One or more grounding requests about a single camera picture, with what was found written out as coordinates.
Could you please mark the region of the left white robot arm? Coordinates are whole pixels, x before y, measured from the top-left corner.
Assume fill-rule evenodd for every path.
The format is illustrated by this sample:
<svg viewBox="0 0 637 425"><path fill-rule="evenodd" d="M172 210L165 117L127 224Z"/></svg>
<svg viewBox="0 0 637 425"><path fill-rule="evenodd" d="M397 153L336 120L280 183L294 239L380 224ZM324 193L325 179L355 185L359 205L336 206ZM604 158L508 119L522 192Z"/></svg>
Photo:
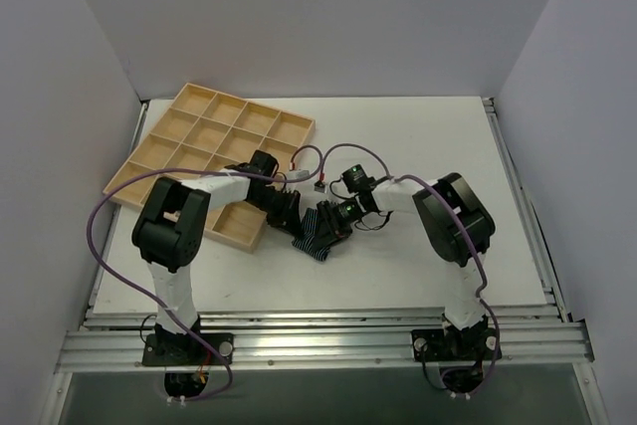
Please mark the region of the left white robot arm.
<svg viewBox="0 0 637 425"><path fill-rule="evenodd" d="M178 364L193 362L201 350L200 318L194 307L191 263L204 236L211 210L247 202L267 214L269 225L295 238L303 236L300 194L272 185L278 160L257 150L249 162L230 165L218 175L193 180L158 178L132 231L152 276L158 307L154 333L157 343Z"/></svg>

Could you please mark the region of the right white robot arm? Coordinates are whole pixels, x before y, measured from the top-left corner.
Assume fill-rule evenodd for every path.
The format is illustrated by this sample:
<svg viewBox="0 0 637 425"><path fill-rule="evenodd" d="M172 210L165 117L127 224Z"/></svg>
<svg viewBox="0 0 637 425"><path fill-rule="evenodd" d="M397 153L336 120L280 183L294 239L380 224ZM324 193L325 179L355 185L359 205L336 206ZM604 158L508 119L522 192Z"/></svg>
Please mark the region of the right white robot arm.
<svg viewBox="0 0 637 425"><path fill-rule="evenodd" d="M356 164L341 180L350 196L317 204L318 221L310 250L318 252L346 240L369 214L417 216L435 253L447 264L442 345L453 357L478 345L474 326L487 320L482 292L488 285L483 258L496 232L495 221L464 177L450 173L432 183L414 175L375 179Z"/></svg>

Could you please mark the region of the navy striped underwear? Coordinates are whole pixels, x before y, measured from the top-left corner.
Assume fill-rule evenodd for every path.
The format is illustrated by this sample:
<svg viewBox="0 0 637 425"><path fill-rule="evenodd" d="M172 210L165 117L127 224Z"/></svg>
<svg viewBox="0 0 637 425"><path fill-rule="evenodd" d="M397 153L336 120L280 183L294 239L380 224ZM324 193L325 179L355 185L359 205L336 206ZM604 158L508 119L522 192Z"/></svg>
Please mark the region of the navy striped underwear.
<svg viewBox="0 0 637 425"><path fill-rule="evenodd" d="M294 239L292 245L320 263L327 260L332 246L345 241L352 233L350 226L345 226L337 232L330 230L327 221L316 208L306 210L302 227L303 236Z"/></svg>

